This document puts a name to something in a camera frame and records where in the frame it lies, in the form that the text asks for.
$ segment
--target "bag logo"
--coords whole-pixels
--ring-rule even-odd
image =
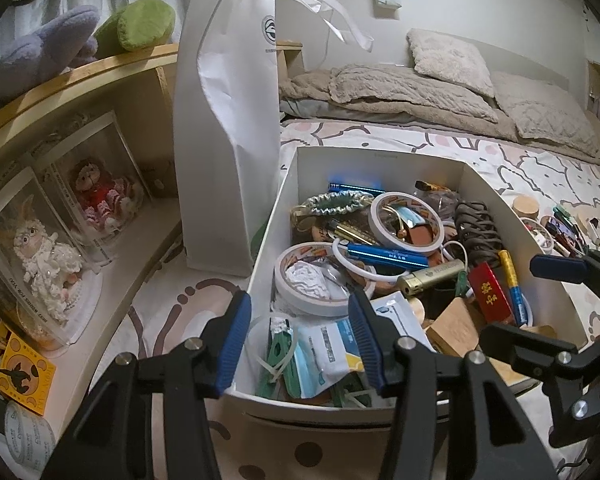
[[[273,16],[265,16],[262,19],[262,33],[270,44],[276,44],[276,22]]]

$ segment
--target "doll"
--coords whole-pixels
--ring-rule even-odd
[[[83,260],[71,245],[58,242],[58,233],[46,234],[32,207],[33,195],[23,202],[13,238],[13,251],[22,261],[23,280],[30,283],[35,298],[41,300],[49,316],[60,323],[66,311],[77,303],[82,289],[78,273]]]
[[[71,184],[87,224],[107,235],[119,231],[133,217],[142,189],[125,177],[112,178],[96,158],[85,158],[75,167]]]

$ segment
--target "green plush toy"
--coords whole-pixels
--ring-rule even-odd
[[[103,59],[148,46],[164,44],[173,32],[176,13],[162,0],[138,0],[104,22],[94,36],[96,57]]]

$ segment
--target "plush toy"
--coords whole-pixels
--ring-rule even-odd
[[[96,30],[96,56],[103,59],[164,44],[173,33],[175,17],[173,8],[162,0],[136,0]]]
[[[49,315],[60,323],[77,303],[82,289],[78,273],[83,260],[71,245],[58,242],[58,233],[46,234],[32,207],[33,195],[23,202],[13,238],[13,251],[22,261],[23,280],[30,282],[35,298],[42,300]]]
[[[142,187],[125,177],[112,178],[99,160],[81,160],[70,176],[87,224],[110,235],[132,218],[142,202]]]
[[[94,61],[98,43],[91,35],[99,19],[94,6],[74,7],[13,41],[0,57],[0,108],[67,67]]]

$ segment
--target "bed sheet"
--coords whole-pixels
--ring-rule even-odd
[[[342,121],[292,121],[282,128],[281,180],[298,146],[352,146],[460,158],[511,204],[519,194],[536,197],[541,215],[555,203],[600,219],[600,167],[551,152],[478,139],[441,130],[397,128]],[[191,318],[201,310],[222,310],[236,287],[248,280],[188,269],[182,243],[176,243],[147,278],[132,302],[98,366],[94,381],[122,351],[145,357],[168,352],[191,333]],[[568,286],[591,341],[600,335],[600,300],[581,285]],[[519,397],[556,466],[574,462],[582,444],[548,447],[550,410],[540,388]],[[212,439],[224,480],[281,478],[373,480],[386,446],[387,431],[365,433],[280,428],[239,413],[230,399],[207,403]],[[154,435],[161,433],[159,405]],[[166,480],[164,460],[154,453],[155,478]],[[445,453],[436,460],[433,478],[445,477]],[[567,468],[560,478],[567,478]]]

